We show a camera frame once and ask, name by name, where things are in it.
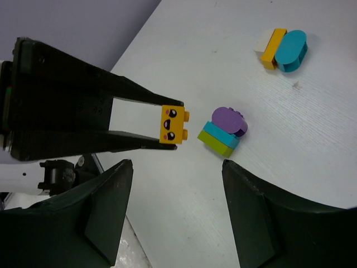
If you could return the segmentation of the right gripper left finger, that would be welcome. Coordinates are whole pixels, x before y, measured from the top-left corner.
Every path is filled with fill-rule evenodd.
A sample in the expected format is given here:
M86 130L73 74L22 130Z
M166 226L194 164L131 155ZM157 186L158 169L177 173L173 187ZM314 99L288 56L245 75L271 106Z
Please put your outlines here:
M65 193L1 211L1 266L114 266L132 179L125 159Z

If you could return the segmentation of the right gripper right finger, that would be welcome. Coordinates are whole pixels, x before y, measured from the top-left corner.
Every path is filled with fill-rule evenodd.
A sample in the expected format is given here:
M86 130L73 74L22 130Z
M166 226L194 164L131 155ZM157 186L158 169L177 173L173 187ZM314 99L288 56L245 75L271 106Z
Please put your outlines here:
M242 168L222 165L241 267L355 267L356 209L299 197Z

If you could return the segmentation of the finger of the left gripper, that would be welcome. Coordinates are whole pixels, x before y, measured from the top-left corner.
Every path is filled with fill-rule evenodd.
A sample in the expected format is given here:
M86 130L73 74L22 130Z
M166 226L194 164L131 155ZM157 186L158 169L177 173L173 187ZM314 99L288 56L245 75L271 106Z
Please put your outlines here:
M124 76L115 74L108 76L108 93L114 98L130 102L157 106L184 106L184 102L181 100L156 94Z
M123 152L132 150L176 150L177 145L160 143L158 138L148 137L124 131L107 131L114 143L110 152Z

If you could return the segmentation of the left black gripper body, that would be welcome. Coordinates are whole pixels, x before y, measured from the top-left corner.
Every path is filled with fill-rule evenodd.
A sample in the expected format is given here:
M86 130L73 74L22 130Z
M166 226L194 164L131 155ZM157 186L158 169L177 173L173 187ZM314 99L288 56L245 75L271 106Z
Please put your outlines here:
M112 97L106 71L19 37L1 78L1 134L18 161L109 150Z

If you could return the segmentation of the lime green lego brick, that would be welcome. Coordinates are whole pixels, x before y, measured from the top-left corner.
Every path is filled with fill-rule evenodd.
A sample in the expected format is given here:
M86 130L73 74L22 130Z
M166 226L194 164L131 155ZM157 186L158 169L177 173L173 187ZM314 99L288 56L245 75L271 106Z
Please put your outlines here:
M217 154L223 157L230 157L234 151L233 148L225 145L224 143L207 133L205 130L202 130L197 138L209 148L211 148L213 151L215 151Z

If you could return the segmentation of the light blue lego brick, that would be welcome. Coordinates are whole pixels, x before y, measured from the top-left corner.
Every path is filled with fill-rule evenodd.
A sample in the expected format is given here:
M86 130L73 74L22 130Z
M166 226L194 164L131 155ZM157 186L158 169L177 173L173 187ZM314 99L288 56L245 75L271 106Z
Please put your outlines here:
M231 149L235 149L239 144L239 138L236 135L225 132L210 121L206 122L203 130Z

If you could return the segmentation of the lilac rounded lego plate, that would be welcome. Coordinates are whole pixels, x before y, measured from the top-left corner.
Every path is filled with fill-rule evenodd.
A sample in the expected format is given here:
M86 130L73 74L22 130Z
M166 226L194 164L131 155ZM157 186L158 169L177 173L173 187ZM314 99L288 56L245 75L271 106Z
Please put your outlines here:
M212 116L211 121L214 125L229 134L242 137L248 130L248 124L243 115L232 107L219 107Z

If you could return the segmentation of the white lego brick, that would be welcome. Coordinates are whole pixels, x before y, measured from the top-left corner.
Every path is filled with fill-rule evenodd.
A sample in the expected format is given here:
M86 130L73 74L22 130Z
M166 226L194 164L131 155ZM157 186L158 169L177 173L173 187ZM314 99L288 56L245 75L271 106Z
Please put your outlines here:
M258 42L256 43L256 45L254 47L254 52L256 53L256 55L258 57L261 57L263 55L263 53L265 52L274 31L275 31L274 28L270 28L261 34Z

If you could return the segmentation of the teal rounded lego brick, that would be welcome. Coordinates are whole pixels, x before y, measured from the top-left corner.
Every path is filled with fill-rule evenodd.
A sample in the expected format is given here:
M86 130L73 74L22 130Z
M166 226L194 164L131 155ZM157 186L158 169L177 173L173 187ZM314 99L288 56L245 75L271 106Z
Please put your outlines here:
M293 30L285 34L275 54L279 70L284 73L297 70L307 50L307 35L304 31Z

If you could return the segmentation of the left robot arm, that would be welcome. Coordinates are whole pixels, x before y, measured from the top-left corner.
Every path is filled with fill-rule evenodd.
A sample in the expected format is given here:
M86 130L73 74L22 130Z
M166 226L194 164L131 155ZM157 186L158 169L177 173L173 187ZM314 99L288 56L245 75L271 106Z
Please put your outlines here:
M130 79L41 41L19 37L1 62L1 191L53 196L97 176L72 156L175 143L109 128L113 101L182 108Z

